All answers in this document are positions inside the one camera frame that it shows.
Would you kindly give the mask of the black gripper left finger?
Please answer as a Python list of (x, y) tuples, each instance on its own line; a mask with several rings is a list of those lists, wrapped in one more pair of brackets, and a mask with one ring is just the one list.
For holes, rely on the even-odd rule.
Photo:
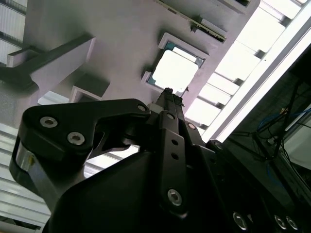
[(165, 89), (152, 110), (137, 99), (27, 109), (10, 163), (13, 178), (53, 213), (73, 186), (145, 152), (158, 161), (159, 194), (186, 214), (186, 155), (182, 126)]

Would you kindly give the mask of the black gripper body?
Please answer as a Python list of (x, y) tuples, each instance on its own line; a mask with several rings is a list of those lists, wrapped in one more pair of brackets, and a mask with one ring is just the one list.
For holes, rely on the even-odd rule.
[(158, 161), (145, 152), (70, 188), (48, 222), (51, 233), (231, 233), (232, 214), (220, 205), (207, 173), (213, 152), (193, 147), (180, 218), (159, 194)]

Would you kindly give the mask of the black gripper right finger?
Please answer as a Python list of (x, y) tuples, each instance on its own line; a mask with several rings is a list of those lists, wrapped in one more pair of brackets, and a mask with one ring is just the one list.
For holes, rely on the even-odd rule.
[(190, 160), (209, 184), (216, 203), (214, 233), (302, 233), (304, 231), (303, 183), (286, 172), (291, 166), (280, 155), (265, 158), (289, 195), (294, 207), (284, 207), (221, 142), (204, 143), (195, 126), (185, 121), (182, 98), (170, 93)]

